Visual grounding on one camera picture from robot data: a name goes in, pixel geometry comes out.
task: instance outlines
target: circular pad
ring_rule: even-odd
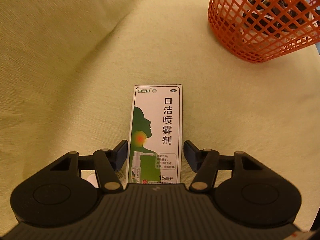
[[[40,204],[57,205],[70,197],[70,189],[61,184],[43,185],[35,190],[33,197]]]
[[[50,171],[32,176],[12,192],[10,204],[19,222],[58,227],[80,220],[95,206],[96,188],[84,179]]]
[[[295,186],[277,177],[232,177],[215,189],[214,200],[231,220],[256,228],[293,222],[301,206],[301,196]]]
[[[242,196],[253,204],[266,205],[276,201],[279,192],[275,187],[268,184],[250,184],[242,189]]]

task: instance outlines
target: metal rivet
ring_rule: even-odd
[[[198,182],[192,183],[191,186],[196,190],[204,190],[208,187],[208,184],[202,181],[198,181]]]
[[[108,190],[116,190],[120,188],[120,184],[117,182],[107,182],[104,187]]]

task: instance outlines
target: spray bottle illustration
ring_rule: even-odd
[[[149,155],[154,156],[155,153],[143,153],[143,152],[134,152],[132,159],[132,167],[131,167],[131,183],[140,183],[140,175],[141,175],[141,159],[140,156]]]

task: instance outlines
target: black robotic gripper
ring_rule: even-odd
[[[184,184],[128,184],[115,171],[123,166],[128,142],[93,155],[68,152],[12,192],[19,224],[3,239],[265,239],[281,240],[299,229],[297,188],[245,152],[220,155],[184,143],[196,173]],[[81,178],[95,171],[99,188]],[[219,170],[232,177],[215,187]]]

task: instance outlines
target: orange mesh basket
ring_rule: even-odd
[[[320,41],[320,0],[210,0],[217,39],[249,62],[264,62]]]

